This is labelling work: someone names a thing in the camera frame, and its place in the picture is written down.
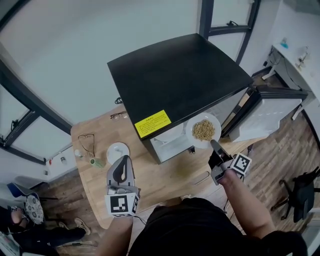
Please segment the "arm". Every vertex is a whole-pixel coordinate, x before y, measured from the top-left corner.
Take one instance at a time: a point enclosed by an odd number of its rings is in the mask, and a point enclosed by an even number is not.
[[[133,223],[133,217],[115,217],[105,231],[95,255],[125,256],[128,252]]]
[[[248,190],[233,170],[219,180],[241,227],[247,235],[262,239],[276,230],[267,208]]]

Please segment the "wooden floor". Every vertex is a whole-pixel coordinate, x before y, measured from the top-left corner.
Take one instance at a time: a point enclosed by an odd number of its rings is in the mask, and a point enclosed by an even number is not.
[[[264,84],[260,76],[255,77],[255,84]],[[276,77],[270,77],[267,83],[271,86],[282,86]],[[253,146],[250,157],[253,159],[250,173],[246,176],[244,183],[258,197],[258,199],[270,209],[277,200],[284,198],[287,194],[285,189],[279,185],[279,180],[285,179],[293,185],[292,178],[310,172],[320,165],[320,151],[312,131],[302,114],[295,121],[292,121],[289,114],[281,121],[280,129],[270,135],[267,139],[257,142]],[[73,171],[60,179],[49,184],[43,184],[37,188],[42,197],[57,197],[57,201],[43,203],[45,213],[49,218],[61,218],[69,227],[75,227],[73,219],[80,217],[90,227],[91,235],[85,236],[82,243],[97,246],[104,230],[99,226],[94,213],[91,210],[82,187],[81,179],[77,171]],[[320,193],[316,194],[315,206],[320,207]],[[215,205],[223,208],[227,197],[221,186],[212,186],[193,195],[205,198]],[[293,213],[288,219],[280,220],[287,207],[283,206],[273,212],[272,219],[278,230],[302,231],[310,217],[305,221],[293,223]],[[147,220],[153,208],[139,214]],[[231,221],[240,229],[232,207],[227,207],[228,216]],[[48,228],[56,225],[55,222],[48,222]],[[132,231],[131,244],[143,229],[143,225],[135,219]],[[61,255],[93,255],[95,248],[92,246],[68,246],[59,248]]]

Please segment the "black tabletop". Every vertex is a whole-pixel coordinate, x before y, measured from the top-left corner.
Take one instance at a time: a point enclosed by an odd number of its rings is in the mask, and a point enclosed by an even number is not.
[[[150,139],[252,84],[224,52],[198,34],[155,43],[108,63],[133,124],[162,110],[171,123]]]

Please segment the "sneaker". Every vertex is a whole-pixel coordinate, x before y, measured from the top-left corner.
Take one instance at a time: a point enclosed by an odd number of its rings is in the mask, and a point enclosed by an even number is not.
[[[78,228],[81,228],[81,229],[85,230],[85,234],[86,235],[90,235],[91,234],[90,228],[85,224],[85,222],[82,219],[76,217],[76,218],[74,218],[74,222],[75,222],[75,224],[76,224],[76,226]]]
[[[190,199],[191,198],[191,194],[186,194],[186,195],[180,196],[180,198],[181,198],[181,201],[183,201],[186,198]]]
[[[60,228],[66,229],[66,230],[69,230],[69,229],[70,229],[70,228],[68,228],[67,225],[64,224],[62,221],[59,221],[59,222],[58,222],[58,226],[59,226]]]

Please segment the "eyeglasses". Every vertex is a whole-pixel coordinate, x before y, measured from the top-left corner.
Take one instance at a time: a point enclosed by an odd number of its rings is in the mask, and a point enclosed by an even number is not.
[[[89,138],[89,139],[91,139],[91,140],[93,139],[93,150],[92,150],[92,152],[90,152],[90,150],[87,150],[87,149],[84,147],[84,145],[83,145],[83,142],[84,142],[84,141],[83,141],[83,140],[85,140],[85,138]],[[92,134],[92,133],[79,135],[79,136],[78,136],[78,140],[79,140],[81,146],[83,147],[83,149],[84,149],[85,151],[87,151],[89,154],[92,154],[93,157],[95,157],[95,135]]]
[[[112,119],[114,121],[118,121],[120,118],[127,119],[128,117],[129,116],[128,116],[127,111],[122,111],[120,113],[115,113],[115,114],[110,115],[110,119]]]

